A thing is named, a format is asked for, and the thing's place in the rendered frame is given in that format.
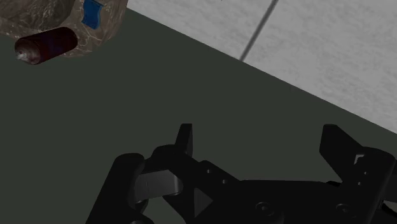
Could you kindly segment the blue block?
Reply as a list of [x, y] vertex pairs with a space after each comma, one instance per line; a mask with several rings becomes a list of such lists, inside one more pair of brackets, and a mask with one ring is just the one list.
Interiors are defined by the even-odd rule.
[[104, 5], [97, 0], [84, 0], [81, 23], [91, 29], [98, 29], [101, 24], [101, 10], [103, 7]]

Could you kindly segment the dark red cylinder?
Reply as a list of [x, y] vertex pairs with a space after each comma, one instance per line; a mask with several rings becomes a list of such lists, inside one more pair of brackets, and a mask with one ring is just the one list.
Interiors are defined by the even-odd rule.
[[78, 37], [72, 29], [58, 27], [18, 39], [14, 50], [18, 60], [37, 65], [67, 53], [77, 45]]

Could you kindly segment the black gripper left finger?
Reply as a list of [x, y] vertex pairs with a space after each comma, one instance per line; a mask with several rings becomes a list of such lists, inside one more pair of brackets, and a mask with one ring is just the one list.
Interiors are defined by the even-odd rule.
[[144, 215], [148, 201], [161, 197], [186, 224], [224, 218], [239, 181], [193, 153], [193, 126], [183, 123], [176, 142], [149, 158], [125, 153], [115, 158], [85, 224], [155, 224]]

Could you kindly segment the brown marbled bowl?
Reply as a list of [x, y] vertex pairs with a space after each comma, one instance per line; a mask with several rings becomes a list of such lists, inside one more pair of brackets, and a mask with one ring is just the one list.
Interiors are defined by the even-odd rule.
[[74, 50], [64, 57], [84, 56], [109, 41], [120, 28], [129, 0], [97, 0], [101, 24], [94, 30], [81, 23], [84, 0], [0, 0], [0, 34], [19, 39], [39, 32], [68, 27], [78, 37]]

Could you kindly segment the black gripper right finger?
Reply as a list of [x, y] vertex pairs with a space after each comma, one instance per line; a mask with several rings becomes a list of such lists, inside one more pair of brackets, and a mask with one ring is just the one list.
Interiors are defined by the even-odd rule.
[[319, 152], [341, 179], [331, 182], [340, 224], [397, 224], [397, 212], [385, 204], [397, 202], [397, 158], [359, 144], [334, 124], [323, 126]]

